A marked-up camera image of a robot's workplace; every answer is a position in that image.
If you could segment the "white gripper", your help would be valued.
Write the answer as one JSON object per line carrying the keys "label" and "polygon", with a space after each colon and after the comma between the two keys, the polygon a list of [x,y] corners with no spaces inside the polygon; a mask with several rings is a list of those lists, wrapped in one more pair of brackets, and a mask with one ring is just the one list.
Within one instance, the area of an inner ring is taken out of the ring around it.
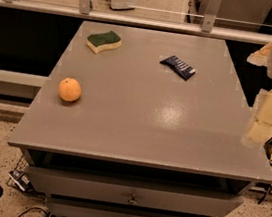
{"label": "white gripper", "polygon": [[[272,50],[272,42],[254,51],[247,57],[247,62],[255,66],[266,67]],[[257,117],[252,117],[245,127],[241,143],[248,148],[264,145],[272,137],[272,90],[267,94]]]}

